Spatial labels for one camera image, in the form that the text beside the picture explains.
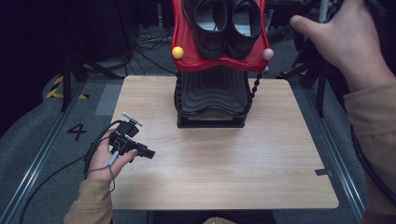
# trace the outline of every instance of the beige sleeve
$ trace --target beige sleeve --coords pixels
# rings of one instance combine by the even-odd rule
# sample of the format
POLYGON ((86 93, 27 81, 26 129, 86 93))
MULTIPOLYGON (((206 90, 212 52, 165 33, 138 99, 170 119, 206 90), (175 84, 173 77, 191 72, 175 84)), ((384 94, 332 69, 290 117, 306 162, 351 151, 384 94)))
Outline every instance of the beige sleeve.
MULTIPOLYGON (((361 151, 396 192, 396 82, 345 96, 346 112, 361 151)), ((396 205, 366 175, 369 202, 362 223, 396 223, 396 205)))
POLYGON ((64 223, 109 224, 113 217, 110 181, 87 179, 81 182, 78 196, 64 217, 64 223))

